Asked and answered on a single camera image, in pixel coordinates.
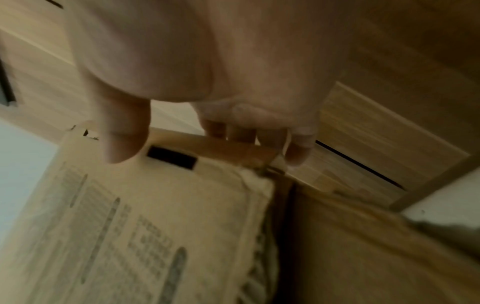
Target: wooden surface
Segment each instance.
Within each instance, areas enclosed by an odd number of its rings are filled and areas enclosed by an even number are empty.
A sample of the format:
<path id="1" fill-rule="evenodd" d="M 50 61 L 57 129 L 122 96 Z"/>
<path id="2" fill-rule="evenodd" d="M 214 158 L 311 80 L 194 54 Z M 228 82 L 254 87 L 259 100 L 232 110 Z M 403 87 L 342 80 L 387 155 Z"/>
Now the wooden surface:
<path id="1" fill-rule="evenodd" d="M 480 3 L 367 0 L 346 69 L 325 101 L 318 140 L 417 188 L 480 149 Z M 63 11 L 44 0 L 0 2 L 0 57 L 18 107 L 0 117 L 57 142 L 89 117 Z M 200 133 L 188 105 L 154 102 L 152 125 Z M 318 147 L 297 178 L 381 204 L 403 191 Z"/>

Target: hand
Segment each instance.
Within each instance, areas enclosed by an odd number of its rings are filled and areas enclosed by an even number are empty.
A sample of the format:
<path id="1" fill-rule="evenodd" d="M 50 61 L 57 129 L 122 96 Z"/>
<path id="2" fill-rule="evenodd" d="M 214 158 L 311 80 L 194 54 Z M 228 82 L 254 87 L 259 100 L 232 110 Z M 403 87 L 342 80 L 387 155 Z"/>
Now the hand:
<path id="1" fill-rule="evenodd" d="M 107 161 L 134 156 L 150 100 L 191 102 L 208 136 L 315 144 L 348 51 L 353 0 L 76 0 L 67 28 Z"/>

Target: white wall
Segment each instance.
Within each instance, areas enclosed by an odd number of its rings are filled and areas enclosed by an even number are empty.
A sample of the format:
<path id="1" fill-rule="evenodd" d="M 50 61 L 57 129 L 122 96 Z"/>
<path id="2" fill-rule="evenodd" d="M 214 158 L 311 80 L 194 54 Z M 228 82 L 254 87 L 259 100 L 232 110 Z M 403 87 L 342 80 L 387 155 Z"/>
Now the white wall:
<path id="1" fill-rule="evenodd" d="M 57 146 L 0 120 L 0 244 Z"/>
<path id="2" fill-rule="evenodd" d="M 413 220 L 480 227 L 480 168 L 437 190 L 403 214 Z"/>

